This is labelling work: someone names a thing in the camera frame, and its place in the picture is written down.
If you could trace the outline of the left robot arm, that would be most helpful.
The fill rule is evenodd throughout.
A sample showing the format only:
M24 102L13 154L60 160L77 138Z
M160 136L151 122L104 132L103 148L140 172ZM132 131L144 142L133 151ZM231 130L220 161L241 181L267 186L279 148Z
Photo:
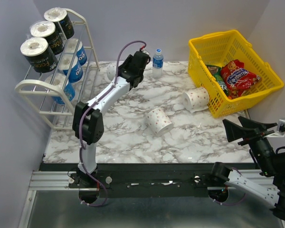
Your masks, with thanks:
M78 169L82 174L79 181L84 187L90 188L96 181L93 174L97 168L96 144L104 134L104 115L118 99L143 81L143 73L150 60L150 55L142 50L129 55L117 66L117 76L101 93L86 103L76 105L72 129L80 142Z

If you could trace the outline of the black roll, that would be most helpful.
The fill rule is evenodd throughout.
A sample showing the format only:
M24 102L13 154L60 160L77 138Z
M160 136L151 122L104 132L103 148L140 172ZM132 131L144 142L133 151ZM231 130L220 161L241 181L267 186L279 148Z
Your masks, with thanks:
M45 38L31 37L20 46L20 51L37 73L56 69L58 60Z
M59 33L64 33L66 39L70 39L74 36L75 32L72 22L64 8L51 8L44 13L44 18L54 22Z
M34 37L44 38L51 50L55 55L63 52L64 44L63 40L56 28L54 22L51 21L39 21L31 25L30 33Z

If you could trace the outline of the floral roll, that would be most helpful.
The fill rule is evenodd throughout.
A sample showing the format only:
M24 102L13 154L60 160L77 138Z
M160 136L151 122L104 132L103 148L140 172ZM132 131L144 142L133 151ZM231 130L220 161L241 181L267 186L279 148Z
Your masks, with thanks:
M107 81L110 83L114 80L116 74L116 62L112 62L108 65L106 70Z
M182 104L191 113L208 109L209 94L203 87L184 92L181 96Z
M174 124L162 107L155 108L148 112L145 119L147 126L157 137L168 133L174 127Z

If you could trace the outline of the blue sea monsters roll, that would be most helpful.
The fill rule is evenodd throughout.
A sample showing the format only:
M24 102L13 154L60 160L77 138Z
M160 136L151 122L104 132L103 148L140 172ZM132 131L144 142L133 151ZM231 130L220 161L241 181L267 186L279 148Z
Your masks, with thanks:
M65 47L65 53L67 54L74 54L76 53L76 56L78 58L78 62L80 65L84 65L87 62L87 55L86 51L84 49L84 46L81 41L79 41L76 38L71 38L68 40L66 47Z

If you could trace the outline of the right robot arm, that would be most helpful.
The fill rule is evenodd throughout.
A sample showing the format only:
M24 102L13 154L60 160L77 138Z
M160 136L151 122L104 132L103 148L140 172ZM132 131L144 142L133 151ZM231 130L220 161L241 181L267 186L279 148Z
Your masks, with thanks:
M285 118L270 124L242 116L238 119L240 125L223 120L227 140L248 145L257 169L237 171L216 162L209 181L214 186L225 185L251 194L266 204L275 217L285 221L285 146L274 150L268 140L285 136Z

